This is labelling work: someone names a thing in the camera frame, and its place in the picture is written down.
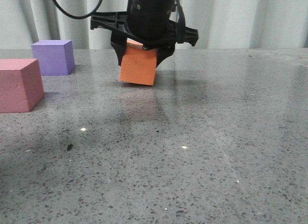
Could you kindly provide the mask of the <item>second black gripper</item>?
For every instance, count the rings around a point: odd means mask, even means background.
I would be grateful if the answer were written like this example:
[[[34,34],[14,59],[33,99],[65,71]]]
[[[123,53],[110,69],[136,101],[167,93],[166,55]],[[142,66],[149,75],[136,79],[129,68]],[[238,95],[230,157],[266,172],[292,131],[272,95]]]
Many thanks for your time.
[[[175,43],[195,46],[198,41],[198,31],[186,26],[180,0],[128,0],[125,12],[94,13],[90,28],[112,32],[111,46],[119,66],[126,53],[127,39],[156,48],[156,67],[174,54]]]

